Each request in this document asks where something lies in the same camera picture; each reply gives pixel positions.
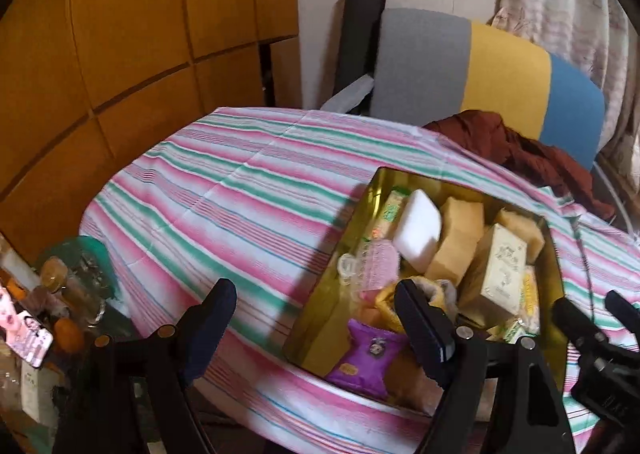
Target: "pink and green striped cloth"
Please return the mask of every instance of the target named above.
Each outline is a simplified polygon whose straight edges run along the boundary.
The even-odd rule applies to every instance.
[[[220,108],[117,173],[80,232],[108,247],[142,334],[176,322],[220,277],[238,309],[198,388],[258,434],[302,453],[412,453],[429,419],[330,386],[288,364],[282,345],[376,169],[468,185],[546,217],[564,288],[618,342],[611,287],[640,301],[628,237],[428,130],[321,111]],[[578,448],[594,417],[566,391]]]

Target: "black clamp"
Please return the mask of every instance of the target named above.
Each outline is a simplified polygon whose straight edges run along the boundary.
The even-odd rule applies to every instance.
[[[162,443],[169,454],[214,452],[184,390],[202,376],[236,309],[236,288],[218,280],[202,304],[146,339],[103,335],[78,375],[60,419],[53,454],[146,453],[131,377],[146,378]]]
[[[561,394],[534,339],[486,342],[468,326],[454,327],[409,279],[396,286],[394,303],[425,374],[444,389],[417,453],[465,451],[487,378],[498,384],[483,454],[575,453]]]
[[[604,302],[638,342],[640,312],[615,291]],[[568,299],[555,302],[552,317],[580,353],[580,374],[571,395],[602,420],[585,452],[640,452],[640,354],[610,344]]]

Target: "curtain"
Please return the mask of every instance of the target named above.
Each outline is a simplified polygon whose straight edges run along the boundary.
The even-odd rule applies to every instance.
[[[638,36],[617,0],[500,0],[493,26],[574,65],[601,88],[606,112],[598,150],[638,190]]]

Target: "purple snack wrapper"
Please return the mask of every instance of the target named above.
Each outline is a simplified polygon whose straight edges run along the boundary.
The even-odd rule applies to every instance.
[[[355,319],[350,319],[347,327],[353,345],[325,380],[384,400],[388,396],[384,381],[386,369],[407,344],[407,336],[372,328]]]

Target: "small bottle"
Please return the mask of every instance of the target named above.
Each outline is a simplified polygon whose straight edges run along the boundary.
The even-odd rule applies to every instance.
[[[90,326],[102,319],[106,309],[105,300],[85,286],[58,257],[50,257],[42,265],[40,281],[51,293],[58,295],[76,317]]]
[[[0,233],[0,268],[10,273],[25,290],[31,291],[40,284],[38,275],[27,262],[17,254],[11,244]]]

